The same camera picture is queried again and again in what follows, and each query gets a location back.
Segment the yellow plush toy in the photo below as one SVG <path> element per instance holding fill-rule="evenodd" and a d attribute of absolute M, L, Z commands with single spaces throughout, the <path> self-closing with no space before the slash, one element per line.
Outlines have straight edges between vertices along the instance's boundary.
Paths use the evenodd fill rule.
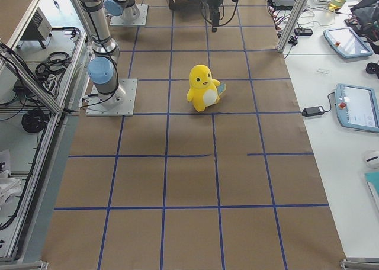
<path fill-rule="evenodd" d="M 189 90 L 186 98 L 196 111 L 203 112 L 206 107 L 217 104 L 220 95 L 226 90 L 226 83 L 213 79 L 210 68 L 195 65 L 189 73 Z"/>

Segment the yellow drink bottle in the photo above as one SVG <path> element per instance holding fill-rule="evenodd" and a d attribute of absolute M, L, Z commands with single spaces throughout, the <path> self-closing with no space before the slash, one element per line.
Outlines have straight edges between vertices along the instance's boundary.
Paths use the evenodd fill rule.
<path fill-rule="evenodd" d="M 331 12 L 337 12 L 343 7 L 345 2 L 346 0 L 330 0 L 327 6 L 328 10 Z"/>

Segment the blue teach pendant upper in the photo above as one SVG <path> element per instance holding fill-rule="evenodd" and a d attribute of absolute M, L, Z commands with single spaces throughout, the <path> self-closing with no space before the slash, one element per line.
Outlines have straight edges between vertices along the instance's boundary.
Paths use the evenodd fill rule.
<path fill-rule="evenodd" d="M 323 36 L 330 47 L 344 59 L 369 57 L 374 53 L 350 27 L 327 29 Z"/>

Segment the blue teach pendant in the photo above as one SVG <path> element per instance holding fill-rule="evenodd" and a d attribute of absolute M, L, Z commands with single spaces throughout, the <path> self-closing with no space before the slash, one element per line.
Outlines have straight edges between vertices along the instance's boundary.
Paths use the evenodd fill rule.
<path fill-rule="evenodd" d="M 323 36 L 330 47 L 344 59 L 369 57 L 374 53 L 350 27 L 327 29 Z"/>
<path fill-rule="evenodd" d="M 378 133 L 375 90 L 339 83 L 335 88 L 336 115 L 342 127 Z"/>

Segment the black power adapter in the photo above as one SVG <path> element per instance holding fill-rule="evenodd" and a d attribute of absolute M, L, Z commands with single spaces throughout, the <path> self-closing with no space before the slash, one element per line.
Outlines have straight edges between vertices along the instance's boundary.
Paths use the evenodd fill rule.
<path fill-rule="evenodd" d="M 325 113 L 325 109 L 322 106 L 315 107 L 306 107 L 302 110 L 301 115 L 303 117 L 314 117 L 323 115 Z"/>

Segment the grey control box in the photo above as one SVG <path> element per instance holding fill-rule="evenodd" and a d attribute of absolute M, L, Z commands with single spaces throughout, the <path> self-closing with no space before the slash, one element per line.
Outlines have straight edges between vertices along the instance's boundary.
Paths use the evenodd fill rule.
<path fill-rule="evenodd" d="M 43 14 L 42 10 L 38 7 L 34 12 L 20 40 L 38 41 L 41 47 L 45 49 L 46 45 L 43 43 L 43 41 L 46 41 L 49 37 L 52 36 L 51 31 L 52 27 L 49 21 Z"/>

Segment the blue teach pendant lower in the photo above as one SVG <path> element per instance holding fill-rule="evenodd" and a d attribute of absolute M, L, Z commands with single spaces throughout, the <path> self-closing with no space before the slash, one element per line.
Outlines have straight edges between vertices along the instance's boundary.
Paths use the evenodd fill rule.
<path fill-rule="evenodd" d="M 378 133 L 375 90 L 339 83 L 335 88 L 336 115 L 342 127 Z"/>

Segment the brown paper table mat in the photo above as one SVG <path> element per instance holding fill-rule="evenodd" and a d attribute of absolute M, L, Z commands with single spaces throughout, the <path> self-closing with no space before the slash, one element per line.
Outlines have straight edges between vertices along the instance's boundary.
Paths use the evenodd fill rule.
<path fill-rule="evenodd" d="M 225 0 L 212 33 L 198 5 L 149 6 L 112 28 L 131 117 L 76 128 L 42 252 L 50 269 L 338 269 L 343 250 L 266 0 Z M 203 112 L 195 65 L 226 83 Z"/>

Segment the teal notebook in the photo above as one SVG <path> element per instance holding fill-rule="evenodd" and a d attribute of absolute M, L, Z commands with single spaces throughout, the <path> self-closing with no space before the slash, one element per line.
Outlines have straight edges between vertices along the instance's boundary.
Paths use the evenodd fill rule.
<path fill-rule="evenodd" d="M 374 203 L 376 207 L 378 208 L 378 178 L 379 178 L 378 171 L 368 172 L 364 176 L 365 176 L 368 189 L 374 200 Z"/>

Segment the aluminium frame post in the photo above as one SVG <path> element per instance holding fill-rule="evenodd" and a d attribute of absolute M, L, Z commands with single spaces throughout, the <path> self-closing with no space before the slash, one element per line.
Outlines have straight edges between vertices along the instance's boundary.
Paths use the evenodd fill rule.
<path fill-rule="evenodd" d="M 287 21 L 285 28 L 282 31 L 281 37 L 278 41 L 277 50 L 279 53 L 284 51 L 286 44 L 288 43 L 290 36 L 293 32 L 293 29 L 303 12 L 304 7 L 306 6 L 308 0 L 296 0 L 292 8 L 291 14 Z"/>

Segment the aluminium frame rail left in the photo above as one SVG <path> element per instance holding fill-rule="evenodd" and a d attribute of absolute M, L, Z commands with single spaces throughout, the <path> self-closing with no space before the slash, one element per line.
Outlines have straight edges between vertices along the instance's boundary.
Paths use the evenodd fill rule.
<path fill-rule="evenodd" d="M 1 149 L 9 150 L 11 176 L 21 181 L 20 194 L 1 208 L 2 263 L 14 261 L 21 249 L 21 234 L 57 122 L 63 113 L 74 70 L 74 65 L 70 64 L 59 95 L 54 97 L 9 53 L 10 50 L 15 50 L 39 2 L 40 0 L 1 0 L 1 71 L 7 72 L 7 75 L 1 75 L 1 92 L 5 92 L 6 86 L 15 83 L 10 78 L 10 75 L 14 75 L 37 97 L 43 112 L 50 116 L 42 134 L 36 136 L 25 132 L 21 127 L 22 116 L 34 109 L 34 105 L 17 102 L 8 108 L 1 108 Z"/>

